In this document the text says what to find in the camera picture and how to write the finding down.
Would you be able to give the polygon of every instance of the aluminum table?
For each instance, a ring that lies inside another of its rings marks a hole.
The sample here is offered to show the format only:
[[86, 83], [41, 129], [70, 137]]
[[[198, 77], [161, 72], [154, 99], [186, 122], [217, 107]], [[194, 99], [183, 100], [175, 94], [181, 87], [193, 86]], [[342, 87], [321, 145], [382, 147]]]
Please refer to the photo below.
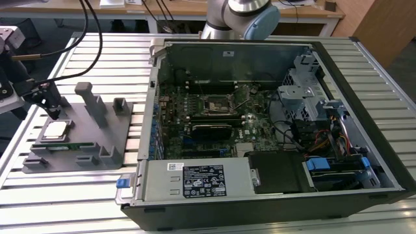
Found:
[[[58, 82], [70, 102], [82, 102], [74, 89], [89, 81], [105, 101], [125, 97], [135, 103], [125, 167], [119, 170], [25, 174], [23, 161], [41, 133], [47, 115], [33, 106], [0, 159], [0, 233], [143, 234], [115, 204], [121, 175], [137, 169], [137, 154], [150, 80], [150, 42], [158, 34], [106, 34], [99, 63], [83, 77]], [[182, 35], [175, 38], [198, 38]], [[359, 42], [349, 38], [271, 37], [273, 40], [318, 40], [327, 48], [366, 108], [374, 117], [413, 176], [416, 178], [416, 105]], [[98, 34], [89, 34], [79, 46], [63, 54], [50, 78], [75, 74], [91, 64], [98, 52]], [[123, 197], [131, 190], [123, 190]], [[416, 233], [416, 196], [375, 206], [349, 218], [173, 231], [182, 234], [271, 234], [298, 231], [322, 233]]]

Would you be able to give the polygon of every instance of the gray 3d printed holder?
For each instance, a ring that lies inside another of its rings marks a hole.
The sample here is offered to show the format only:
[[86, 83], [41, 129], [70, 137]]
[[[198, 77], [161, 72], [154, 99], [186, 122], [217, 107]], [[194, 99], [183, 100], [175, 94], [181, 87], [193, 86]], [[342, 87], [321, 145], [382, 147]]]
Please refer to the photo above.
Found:
[[75, 91], [86, 104], [70, 104], [63, 97], [59, 119], [47, 120], [25, 161], [25, 173], [114, 170], [122, 167], [133, 103], [125, 98], [105, 103], [91, 90], [90, 82], [78, 83]]

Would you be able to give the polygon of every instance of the white box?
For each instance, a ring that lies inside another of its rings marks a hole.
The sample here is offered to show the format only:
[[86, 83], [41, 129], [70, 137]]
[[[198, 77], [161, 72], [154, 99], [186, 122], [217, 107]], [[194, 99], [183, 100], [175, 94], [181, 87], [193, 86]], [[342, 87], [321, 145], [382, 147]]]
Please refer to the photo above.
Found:
[[127, 4], [143, 5], [143, 0], [126, 0]]
[[101, 0], [101, 8], [123, 8], [125, 0]]

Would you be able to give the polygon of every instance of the power supply label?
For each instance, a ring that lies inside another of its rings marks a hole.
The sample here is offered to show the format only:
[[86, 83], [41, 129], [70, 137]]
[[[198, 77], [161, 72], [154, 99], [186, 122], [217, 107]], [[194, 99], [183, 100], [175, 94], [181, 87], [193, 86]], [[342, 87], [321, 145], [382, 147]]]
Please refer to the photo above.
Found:
[[223, 165], [183, 167], [183, 196], [227, 196]]

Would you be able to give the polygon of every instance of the circuit board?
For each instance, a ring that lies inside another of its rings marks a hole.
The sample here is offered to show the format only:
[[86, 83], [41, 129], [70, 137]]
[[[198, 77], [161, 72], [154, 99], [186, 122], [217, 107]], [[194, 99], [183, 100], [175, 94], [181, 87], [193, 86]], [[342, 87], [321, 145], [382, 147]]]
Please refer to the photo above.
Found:
[[[239, 84], [231, 94], [221, 95], [191, 94], [186, 87], [162, 86], [165, 159], [237, 157], [239, 143], [253, 143], [254, 150], [278, 150], [275, 129], [267, 114], [270, 95], [269, 90], [259, 91], [254, 84]], [[198, 141], [193, 126], [209, 126], [209, 123], [210, 126], [227, 126], [230, 137], [221, 139], [222, 136], [215, 136], [215, 139]]]

